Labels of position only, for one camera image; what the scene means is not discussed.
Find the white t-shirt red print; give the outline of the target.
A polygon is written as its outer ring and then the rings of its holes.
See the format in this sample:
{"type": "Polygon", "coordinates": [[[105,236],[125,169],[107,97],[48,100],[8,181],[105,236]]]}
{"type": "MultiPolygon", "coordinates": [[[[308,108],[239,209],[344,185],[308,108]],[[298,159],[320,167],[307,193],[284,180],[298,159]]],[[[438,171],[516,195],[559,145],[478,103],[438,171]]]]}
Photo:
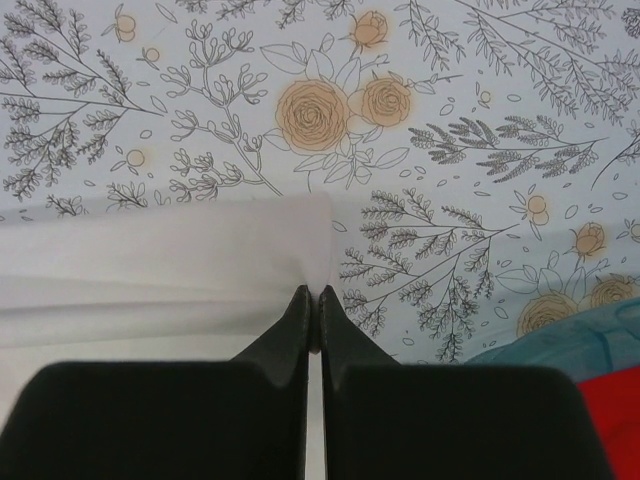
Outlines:
{"type": "Polygon", "coordinates": [[[325,476],[317,300],[334,280],[321,194],[197,203],[1,230],[1,434],[58,362],[227,361],[311,295],[305,472],[325,476]]]}

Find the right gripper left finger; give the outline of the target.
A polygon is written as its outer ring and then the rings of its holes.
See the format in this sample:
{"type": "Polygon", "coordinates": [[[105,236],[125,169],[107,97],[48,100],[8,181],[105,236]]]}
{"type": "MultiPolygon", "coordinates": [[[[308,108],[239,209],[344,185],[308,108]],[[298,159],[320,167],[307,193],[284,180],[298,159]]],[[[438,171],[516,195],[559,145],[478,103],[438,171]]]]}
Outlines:
{"type": "Polygon", "coordinates": [[[1,434],[5,479],[300,479],[311,295],[227,361],[58,362],[1,434]]]}

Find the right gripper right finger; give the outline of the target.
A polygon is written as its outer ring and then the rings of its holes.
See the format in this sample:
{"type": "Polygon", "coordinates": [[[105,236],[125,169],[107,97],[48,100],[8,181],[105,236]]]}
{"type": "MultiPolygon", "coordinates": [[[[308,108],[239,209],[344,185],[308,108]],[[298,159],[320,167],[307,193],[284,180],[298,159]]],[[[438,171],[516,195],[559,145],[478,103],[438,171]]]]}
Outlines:
{"type": "Polygon", "coordinates": [[[404,365],[319,300],[330,479],[610,479],[576,385],[538,367],[404,365]]]}

